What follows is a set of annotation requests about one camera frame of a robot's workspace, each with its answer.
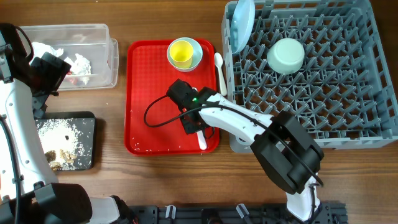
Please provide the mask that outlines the light green bowl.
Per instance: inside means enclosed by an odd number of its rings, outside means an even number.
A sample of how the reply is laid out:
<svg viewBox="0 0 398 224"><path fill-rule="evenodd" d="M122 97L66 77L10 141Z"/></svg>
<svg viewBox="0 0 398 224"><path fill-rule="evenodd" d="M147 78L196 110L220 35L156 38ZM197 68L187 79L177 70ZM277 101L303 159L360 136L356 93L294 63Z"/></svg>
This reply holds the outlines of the light green bowl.
<svg viewBox="0 0 398 224"><path fill-rule="evenodd" d="M305 57L303 45L291 38L277 41L267 53L267 62L273 71L292 74L302 68Z"/></svg>
<svg viewBox="0 0 398 224"><path fill-rule="evenodd" d="M192 60L191 66L189 68L177 68L172 62L171 56L169 54L170 47L175 41L178 41L178 40L186 40L187 42L191 43L193 46L193 60ZM202 57L203 57L203 49L202 49L201 45L196 40L189 38L189 37L181 37L181 38L175 39L172 41L172 43L167 48L167 59L168 59L169 63L180 72L191 72L194 69L196 69L196 67L201 62Z"/></svg>

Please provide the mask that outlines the red strawberry snack wrapper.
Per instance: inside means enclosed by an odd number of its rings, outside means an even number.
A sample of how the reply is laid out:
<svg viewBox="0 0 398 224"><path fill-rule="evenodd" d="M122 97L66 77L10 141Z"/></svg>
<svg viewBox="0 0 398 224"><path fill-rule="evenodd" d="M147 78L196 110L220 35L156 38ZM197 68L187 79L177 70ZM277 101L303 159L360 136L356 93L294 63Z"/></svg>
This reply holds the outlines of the red strawberry snack wrapper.
<svg viewBox="0 0 398 224"><path fill-rule="evenodd" d="M66 78L72 85L76 85L76 86L81 85L81 80L77 73L69 71L66 75Z"/></svg>

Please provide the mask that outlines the clear plastic waste bin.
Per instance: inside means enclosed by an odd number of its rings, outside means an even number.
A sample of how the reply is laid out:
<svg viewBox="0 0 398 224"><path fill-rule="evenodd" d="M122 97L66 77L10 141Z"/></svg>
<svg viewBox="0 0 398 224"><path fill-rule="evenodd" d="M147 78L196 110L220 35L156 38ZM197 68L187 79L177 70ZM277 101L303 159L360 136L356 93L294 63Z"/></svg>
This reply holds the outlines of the clear plastic waste bin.
<svg viewBox="0 0 398 224"><path fill-rule="evenodd" d="M23 26L29 40L63 49L59 58L76 60L75 54L87 58L91 75L87 85L72 85L65 77L60 90L89 90L113 88L118 80L119 49L116 39L110 37L106 24L61 24Z"/></svg>

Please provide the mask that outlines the grey dishwasher rack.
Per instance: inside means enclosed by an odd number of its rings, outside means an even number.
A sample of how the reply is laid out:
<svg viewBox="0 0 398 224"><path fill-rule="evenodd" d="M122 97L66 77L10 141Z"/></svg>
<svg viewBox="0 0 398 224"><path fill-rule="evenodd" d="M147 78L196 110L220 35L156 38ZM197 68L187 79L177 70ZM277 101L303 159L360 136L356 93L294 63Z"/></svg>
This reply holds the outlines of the grey dishwasher rack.
<svg viewBox="0 0 398 224"><path fill-rule="evenodd" d="M397 100L369 1L256 1L240 53L231 48L236 2L221 25L228 99L255 112L292 113L321 147L366 149L397 140ZM292 38L305 50L293 74L267 53Z"/></svg>

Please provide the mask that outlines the rice and food scraps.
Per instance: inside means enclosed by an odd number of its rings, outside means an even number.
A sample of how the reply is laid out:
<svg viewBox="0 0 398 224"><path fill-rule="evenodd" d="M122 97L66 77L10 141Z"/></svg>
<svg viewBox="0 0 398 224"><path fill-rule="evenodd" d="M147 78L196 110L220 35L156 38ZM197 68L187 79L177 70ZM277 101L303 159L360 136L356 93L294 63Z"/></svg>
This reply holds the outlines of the rice and food scraps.
<svg viewBox="0 0 398 224"><path fill-rule="evenodd" d="M82 137L72 119L36 120L36 128L46 160L53 171L78 170L85 152Z"/></svg>

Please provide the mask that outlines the red plastic tray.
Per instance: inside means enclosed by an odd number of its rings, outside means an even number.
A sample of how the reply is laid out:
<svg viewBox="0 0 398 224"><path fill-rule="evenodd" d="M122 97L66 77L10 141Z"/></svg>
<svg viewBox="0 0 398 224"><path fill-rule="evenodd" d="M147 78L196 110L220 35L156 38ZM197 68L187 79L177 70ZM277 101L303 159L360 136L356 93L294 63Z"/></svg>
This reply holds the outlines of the red plastic tray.
<svg viewBox="0 0 398 224"><path fill-rule="evenodd" d="M176 70L167 59L171 40L140 40L127 52L126 113L124 145L135 156L168 156L202 154L213 151L220 142L219 129L208 128L207 149L202 151L196 134L186 134L179 120L162 127L151 128L179 114L177 105L166 94L169 86L181 79L197 90L217 89L214 46L198 39L203 57L191 72Z"/></svg>

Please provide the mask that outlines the light blue plate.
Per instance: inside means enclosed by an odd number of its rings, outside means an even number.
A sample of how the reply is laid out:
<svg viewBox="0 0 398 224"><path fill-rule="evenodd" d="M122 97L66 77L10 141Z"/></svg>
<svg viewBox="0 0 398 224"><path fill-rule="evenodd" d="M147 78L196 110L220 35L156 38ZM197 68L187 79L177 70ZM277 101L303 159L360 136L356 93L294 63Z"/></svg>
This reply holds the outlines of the light blue plate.
<svg viewBox="0 0 398 224"><path fill-rule="evenodd" d="M249 41L255 18L254 0L239 0L230 26L232 54L240 53Z"/></svg>

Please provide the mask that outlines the white plastic spoon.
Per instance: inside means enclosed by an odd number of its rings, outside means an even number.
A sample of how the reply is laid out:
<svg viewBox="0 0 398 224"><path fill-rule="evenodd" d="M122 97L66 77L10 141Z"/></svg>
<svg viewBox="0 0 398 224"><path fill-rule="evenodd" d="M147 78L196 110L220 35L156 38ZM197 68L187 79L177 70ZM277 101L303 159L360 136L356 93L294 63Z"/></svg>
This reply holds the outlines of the white plastic spoon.
<svg viewBox="0 0 398 224"><path fill-rule="evenodd" d="M222 58L220 53L216 52L214 54L214 61L215 61L215 66L216 66L216 68L218 70L218 79L219 79L220 93L223 96L226 96L228 94L228 92L227 92L227 86L226 86L226 82L225 82L224 75L223 75L223 70L222 70L223 58Z"/></svg>

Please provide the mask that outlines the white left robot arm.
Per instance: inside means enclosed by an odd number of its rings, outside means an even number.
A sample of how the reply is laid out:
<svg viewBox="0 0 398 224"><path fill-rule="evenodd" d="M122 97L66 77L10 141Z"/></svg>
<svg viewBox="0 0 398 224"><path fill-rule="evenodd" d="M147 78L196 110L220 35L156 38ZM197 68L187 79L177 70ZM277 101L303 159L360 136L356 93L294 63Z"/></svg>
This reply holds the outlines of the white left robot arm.
<svg viewBox="0 0 398 224"><path fill-rule="evenodd" d="M51 169L35 119L71 66L46 53L26 52L25 32L1 24L1 223L133 223L119 197L89 197L78 184L63 184Z"/></svg>

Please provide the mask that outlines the yellow plastic cup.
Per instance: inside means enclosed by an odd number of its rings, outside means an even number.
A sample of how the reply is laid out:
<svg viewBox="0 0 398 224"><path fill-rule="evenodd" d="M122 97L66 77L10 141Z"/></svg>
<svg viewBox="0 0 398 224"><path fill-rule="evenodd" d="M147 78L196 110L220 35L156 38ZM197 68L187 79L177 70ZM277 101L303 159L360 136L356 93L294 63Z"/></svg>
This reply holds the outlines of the yellow plastic cup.
<svg viewBox="0 0 398 224"><path fill-rule="evenodd" d="M169 54L177 68L189 68L193 60L193 46L186 40L178 40L171 45Z"/></svg>

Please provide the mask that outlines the white plastic fork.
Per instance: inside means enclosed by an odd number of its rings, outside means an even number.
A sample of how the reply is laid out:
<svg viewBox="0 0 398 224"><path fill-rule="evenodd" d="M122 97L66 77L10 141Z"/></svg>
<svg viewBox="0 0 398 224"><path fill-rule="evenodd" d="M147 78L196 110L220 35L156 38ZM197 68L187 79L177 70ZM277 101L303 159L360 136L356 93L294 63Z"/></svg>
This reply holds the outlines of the white plastic fork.
<svg viewBox="0 0 398 224"><path fill-rule="evenodd" d="M200 106L202 105L202 102L200 101L199 96L195 97L194 102L198 103ZM197 132L197 139L198 139L198 144L199 144L200 149L202 151L206 150L208 146L207 146L207 143L206 143L205 135L204 135L202 130L199 130Z"/></svg>

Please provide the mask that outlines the black food waste tray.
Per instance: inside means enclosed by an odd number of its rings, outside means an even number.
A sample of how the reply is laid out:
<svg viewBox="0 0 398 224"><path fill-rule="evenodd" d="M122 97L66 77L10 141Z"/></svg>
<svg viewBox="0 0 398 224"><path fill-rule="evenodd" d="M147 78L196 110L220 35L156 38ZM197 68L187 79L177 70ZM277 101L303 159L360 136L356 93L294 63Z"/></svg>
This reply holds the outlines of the black food waste tray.
<svg viewBox="0 0 398 224"><path fill-rule="evenodd" d="M42 119L72 119L72 124L75 124L79 131L82 131L82 137L78 139L83 142L85 152L80 157L80 162L83 163L78 170L88 170L93 167L94 151L95 151L95 131L96 131L96 118L92 112L89 111L71 111L71 112L58 112L47 113Z"/></svg>

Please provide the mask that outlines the white napkin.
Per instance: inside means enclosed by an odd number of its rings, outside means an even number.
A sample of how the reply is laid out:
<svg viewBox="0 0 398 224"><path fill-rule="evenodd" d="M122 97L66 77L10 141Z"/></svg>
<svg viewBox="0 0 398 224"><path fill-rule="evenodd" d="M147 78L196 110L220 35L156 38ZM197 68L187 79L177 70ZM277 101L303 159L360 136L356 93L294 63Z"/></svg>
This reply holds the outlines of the white napkin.
<svg viewBox="0 0 398 224"><path fill-rule="evenodd" d="M34 58L36 57L41 58L46 52L56 57L60 57L64 53L63 49L54 49L52 46L40 42L33 42L32 46L34 50Z"/></svg>
<svg viewBox="0 0 398 224"><path fill-rule="evenodd" d="M65 62L71 65L70 71L77 73L81 80L81 85L87 85L91 75L90 61L80 54L75 54L76 60L66 57Z"/></svg>

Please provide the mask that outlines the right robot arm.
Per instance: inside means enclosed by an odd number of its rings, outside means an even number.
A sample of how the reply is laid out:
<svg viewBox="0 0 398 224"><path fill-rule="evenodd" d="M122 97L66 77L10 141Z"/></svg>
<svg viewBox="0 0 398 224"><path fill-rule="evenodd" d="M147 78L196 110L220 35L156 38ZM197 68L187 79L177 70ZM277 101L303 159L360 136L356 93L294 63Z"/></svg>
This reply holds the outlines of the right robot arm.
<svg viewBox="0 0 398 224"><path fill-rule="evenodd" d="M268 178L286 193L287 210L301 222L314 220L324 153L294 115L257 113L209 88L185 87L169 97L189 123L224 129L247 142Z"/></svg>

